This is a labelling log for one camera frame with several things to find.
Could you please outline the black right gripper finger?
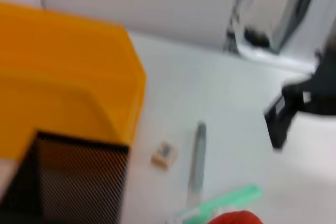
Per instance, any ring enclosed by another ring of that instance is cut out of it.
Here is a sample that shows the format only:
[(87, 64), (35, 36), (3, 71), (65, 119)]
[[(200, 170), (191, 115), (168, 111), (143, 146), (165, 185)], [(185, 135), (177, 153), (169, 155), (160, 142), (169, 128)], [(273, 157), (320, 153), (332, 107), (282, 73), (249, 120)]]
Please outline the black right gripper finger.
[(283, 148), (293, 117), (298, 112), (298, 100), (280, 95), (264, 112), (273, 148)]

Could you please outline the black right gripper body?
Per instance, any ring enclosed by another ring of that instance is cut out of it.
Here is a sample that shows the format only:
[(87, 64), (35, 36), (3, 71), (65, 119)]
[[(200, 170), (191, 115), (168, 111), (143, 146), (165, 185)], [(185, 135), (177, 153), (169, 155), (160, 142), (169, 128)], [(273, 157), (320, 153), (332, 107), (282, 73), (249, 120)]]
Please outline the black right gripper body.
[(285, 109), (335, 115), (335, 38), (329, 38), (319, 57), (316, 71), (302, 82), (291, 83), (282, 88)]

